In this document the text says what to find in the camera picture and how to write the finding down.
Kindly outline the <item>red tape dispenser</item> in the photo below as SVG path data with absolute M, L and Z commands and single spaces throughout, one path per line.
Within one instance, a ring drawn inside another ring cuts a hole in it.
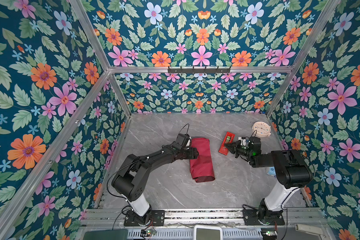
M 225 134 L 225 137 L 223 138 L 223 142 L 222 142 L 218 152 L 222 155 L 227 156 L 229 153 L 229 150 L 226 147 L 226 145 L 232 143 L 234 138 L 235 138 L 235 134 L 227 132 Z

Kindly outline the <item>maroon wrapping paper sheet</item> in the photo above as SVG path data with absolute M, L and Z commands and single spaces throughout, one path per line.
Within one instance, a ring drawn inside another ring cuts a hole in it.
M 210 140 L 194 138 L 191 147 L 196 148 L 199 156 L 190 160 L 190 173 L 196 183 L 212 182 L 215 180 Z

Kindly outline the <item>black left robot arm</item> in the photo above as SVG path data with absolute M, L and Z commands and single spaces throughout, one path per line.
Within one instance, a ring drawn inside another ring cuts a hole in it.
M 192 138 L 179 133 L 176 140 L 154 153 L 142 156 L 130 154 L 112 178 L 111 186 L 132 208 L 127 216 L 137 224 L 145 226 L 152 221 L 152 206 L 144 196 L 150 173 L 177 160 L 193 160 L 199 156 L 191 146 Z

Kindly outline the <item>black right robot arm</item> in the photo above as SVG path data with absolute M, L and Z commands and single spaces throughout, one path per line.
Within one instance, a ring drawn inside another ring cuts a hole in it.
M 242 158 L 253 168 L 273 167 L 277 183 L 269 195 L 262 199 L 257 209 L 244 209 L 244 221 L 248 225 L 284 225 L 285 203 L 292 195 L 314 177 L 305 162 L 304 156 L 297 150 L 278 150 L 262 154 L 261 139 L 249 137 L 234 143 L 225 144 L 225 148 L 236 158 Z

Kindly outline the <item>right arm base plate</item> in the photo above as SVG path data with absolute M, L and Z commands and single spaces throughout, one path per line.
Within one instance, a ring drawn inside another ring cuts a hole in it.
M 284 226 L 286 224 L 283 218 L 283 211 L 273 212 L 268 210 L 242 210 L 243 219 L 246 226 Z

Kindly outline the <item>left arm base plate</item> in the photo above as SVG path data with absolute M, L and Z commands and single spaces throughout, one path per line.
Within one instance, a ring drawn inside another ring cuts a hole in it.
M 144 216 L 139 216 L 132 210 L 128 210 L 124 220 L 125 227 L 162 227 L 165 221 L 164 210 L 148 210 Z

